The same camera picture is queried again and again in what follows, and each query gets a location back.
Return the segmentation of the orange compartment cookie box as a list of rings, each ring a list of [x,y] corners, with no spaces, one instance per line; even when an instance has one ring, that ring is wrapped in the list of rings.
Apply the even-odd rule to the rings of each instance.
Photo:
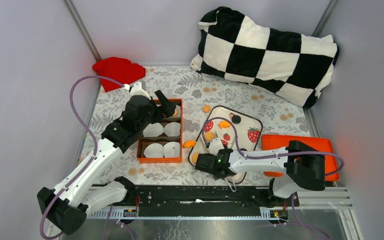
[[[166,164],[166,163],[180,163],[182,161],[182,152],[183,152],[183,101],[180,98],[171,98],[170,101],[175,105],[181,106],[181,117],[168,117],[163,119],[161,122],[164,127],[166,124],[171,122],[177,122],[181,124],[181,132],[180,136],[177,137],[169,137],[164,133],[158,137],[143,137],[143,133],[139,136],[138,146],[136,151],[136,158],[141,164]],[[144,156],[145,148],[153,143],[159,143],[161,145],[165,145],[168,142],[178,142],[180,144],[180,157],[175,158],[146,158]]]

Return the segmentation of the white strawberry tray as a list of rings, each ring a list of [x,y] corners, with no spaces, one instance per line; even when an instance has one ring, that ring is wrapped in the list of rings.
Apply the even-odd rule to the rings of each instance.
[[[241,123],[234,124],[231,120],[231,115],[235,114],[241,117]],[[220,129],[218,124],[221,121],[228,121],[231,124],[229,128]],[[216,138],[220,139],[220,143],[230,149],[236,149],[236,142],[242,151],[254,151],[257,148],[257,142],[262,135],[263,123],[255,117],[249,116],[245,113],[233,110],[226,106],[217,105],[209,112],[209,116],[204,122],[203,132],[199,133],[196,139],[196,145],[192,147],[188,160],[194,166],[192,161],[193,154],[205,154],[215,152],[210,151],[206,147],[206,140],[203,140],[206,132],[213,132]]]

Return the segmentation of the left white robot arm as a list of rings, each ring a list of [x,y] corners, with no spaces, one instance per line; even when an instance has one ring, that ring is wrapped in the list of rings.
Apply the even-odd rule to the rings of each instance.
[[[40,235],[48,240],[44,232],[44,223],[50,221],[62,234],[76,232],[91,214],[113,203],[124,206],[132,204],[135,192],[113,180],[99,189],[90,191],[90,187],[102,172],[122,156],[127,149],[138,141],[144,129],[174,115],[176,105],[168,100],[161,90],[155,92],[158,101],[154,101],[142,89],[141,83],[127,86],[130,98],[120,117],[108,124],[100,139],[93,139],[94,149],[88,159],[82,161],[66,178],[53,188],[43,187],[37,194],[42,213]]]

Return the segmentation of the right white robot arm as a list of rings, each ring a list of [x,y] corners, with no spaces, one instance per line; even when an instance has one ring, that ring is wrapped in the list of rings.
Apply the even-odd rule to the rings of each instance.
[[[194,168],[216,179],[248,172],[282,173],[272,180],[271,189],[266,193],[267,201],[273,206],[281,205],[297,191],[323,191],[326,187],[324,154],[298,140],[260,151],[222,147],[215,154],[198,154]]]

